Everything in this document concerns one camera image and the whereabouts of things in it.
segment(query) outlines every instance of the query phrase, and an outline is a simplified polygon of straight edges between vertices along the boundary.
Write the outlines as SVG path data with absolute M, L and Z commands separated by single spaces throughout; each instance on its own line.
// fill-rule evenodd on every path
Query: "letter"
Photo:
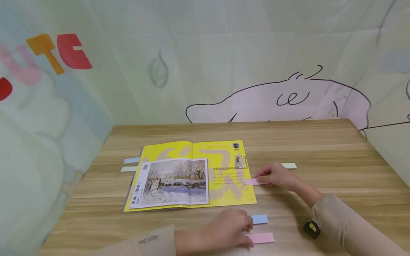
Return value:
M 4 77 L 0 78 L 0 101 L 6 99 L 12 92 L 13 86 Z
M 55 45 L 49 35 L 41 34 L 26 39 L 26 42 L 35 55 L 38 56 L 44 54 L 47 57 L 48 62 L 50 62 L 57 75 L 64 73 L 64 69 L 51 52 L 51 50 L 55 48 Z
M 41 70 L 24 45 L 16 47 L 18 53 L 27 64 L 22 68 L 9 54 L 7 49 L 0 45 L 0 62 L 8 69 L 14 78 L 24 85 L 35 85 L 41 80 Z
M 74 46 L 82 46 L 76 34 L 62 34 L 57 36 L 57 49 L 64 63 L 73 69 L 93 68 L 85 53 L 75 50 Z

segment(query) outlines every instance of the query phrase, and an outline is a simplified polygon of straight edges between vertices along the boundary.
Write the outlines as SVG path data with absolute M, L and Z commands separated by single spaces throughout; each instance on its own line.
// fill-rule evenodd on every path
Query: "fabric backdrop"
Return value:
M 113 124 L 348 118 L 410 184 L 409 0 L 3 0 L 0 21 L 1 255 L 35 253 Z

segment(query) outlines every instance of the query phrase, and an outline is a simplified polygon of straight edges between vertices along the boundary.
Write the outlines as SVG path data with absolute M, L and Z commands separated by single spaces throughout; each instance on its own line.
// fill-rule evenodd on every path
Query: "wooden table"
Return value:
M 297 175 L 324 193 L 334 193 L 406 251 L 410 251 L 410 189 L 348 120 L 115 126 L 39 255 L 90 255 L 151 229 L 188 228 L 210 221 L 223 207 L 121 213 L 133 176 L 120 172 L 126 158 L 144 145 L 242 139 L 253 175 L 277 160 L 295 162 Z M 258 204 L 238 206 L 267 214 L 276 242 L 251 252 L 224 255 L 347 255 L 325 235 L 301 230 L 310 211 L 293 193 L 256 186 Z

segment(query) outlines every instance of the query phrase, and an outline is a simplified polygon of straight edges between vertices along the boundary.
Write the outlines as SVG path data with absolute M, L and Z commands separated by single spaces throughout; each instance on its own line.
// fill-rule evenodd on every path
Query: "pink sticky note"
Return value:
M 244 184 L 245 185 L 262 185 L 262 184 L 266 184 L 266 183 L 259 183 L 256 181 L 256 179 L 244 179 Z
M 254 244 L 274 242 L 273 233 L 245 234 Z

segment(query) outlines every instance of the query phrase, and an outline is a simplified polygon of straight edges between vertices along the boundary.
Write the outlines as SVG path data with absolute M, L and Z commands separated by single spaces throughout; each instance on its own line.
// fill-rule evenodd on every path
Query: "blue sticky note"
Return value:
M 128 158 L 124 160 L 124 163 L 136 163 L 139 162 L 139 157 Z
M 268 216 L 266 214 L 252 215 L 253 224 L 265 224 L 268 223 Z

